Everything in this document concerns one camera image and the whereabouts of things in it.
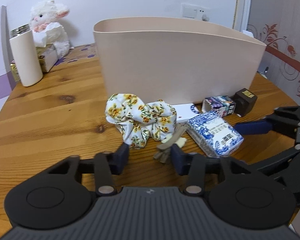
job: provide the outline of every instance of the wood grain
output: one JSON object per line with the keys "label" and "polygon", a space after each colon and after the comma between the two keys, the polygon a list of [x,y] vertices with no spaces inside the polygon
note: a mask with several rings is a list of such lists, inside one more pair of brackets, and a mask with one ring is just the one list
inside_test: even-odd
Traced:
{"label": "wood grain", "polygon": [[[295,103],[260,75],[250,90],[258,96],[253,110],[243,118],[226,117],[230,124],[257,120],[272,113],[277,106]],[[101,151],[114,151],[122,143],[120,132],[106,122],[106,91],[98,59],[67,63],[53,67],[43,80],[32,87],[18,84],[0,112],[0,236],[10,228],[3,208],[8,191],[57,161],[78,154],[92,158]],[[188,139],[183,150],[203,153]],[[150,139],[146,147],[130,152],[129,164],[117,186],[181,186],[171,164],[153,160],[158,142]],[[293,140],[275,132],[245,136],[234,157],[254,163],[293,146]],[[208,176],[210,185],[216,182]],[[93,190],[91,174],[83,184]]]}

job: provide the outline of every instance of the pink ear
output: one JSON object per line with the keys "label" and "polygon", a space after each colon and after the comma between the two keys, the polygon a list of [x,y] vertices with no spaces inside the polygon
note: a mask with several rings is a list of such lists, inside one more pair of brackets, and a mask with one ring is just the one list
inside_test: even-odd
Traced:
{"label": "pink ear", "polygon": [[62,13],[59,13],[57,14],[57,18],[62,18],[64,16],[67,16],[69,14],[69,10],[68,11],[65,11],[65,12],[62,12]]}

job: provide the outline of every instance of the ribbed surface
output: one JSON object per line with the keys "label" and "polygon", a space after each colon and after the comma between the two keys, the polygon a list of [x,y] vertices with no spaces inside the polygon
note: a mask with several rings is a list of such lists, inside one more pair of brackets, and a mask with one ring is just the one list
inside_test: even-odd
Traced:
{"label": "ribbed surface", "polygon": [[15,228],[2,240],[293,240],[285,226],[264,231],[226,224],[196,197],[176,187],[125,187],[100,198],[80,221],[61,229],[34,231]]}

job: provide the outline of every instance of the wall socket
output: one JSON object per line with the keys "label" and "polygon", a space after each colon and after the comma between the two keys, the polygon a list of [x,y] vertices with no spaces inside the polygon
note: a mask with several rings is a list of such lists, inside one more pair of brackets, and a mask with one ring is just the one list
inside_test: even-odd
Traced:
{"label": "wall socket", "polygon": [[210,9],[199,5],[181,4],[181,16],[199,21],[209,21]]}

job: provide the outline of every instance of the white scrunchie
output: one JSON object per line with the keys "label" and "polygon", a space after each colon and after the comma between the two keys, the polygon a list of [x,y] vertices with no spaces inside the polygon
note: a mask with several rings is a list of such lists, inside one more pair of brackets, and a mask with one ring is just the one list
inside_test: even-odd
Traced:
{"label": "white scrunchie", "polygon": [[177,112],[162,100],[144,104],[132,94],[114,94],[106,104],[106,119],[113,123],[131,148],[143,148],[151,136],[155,141],[172,135]]}

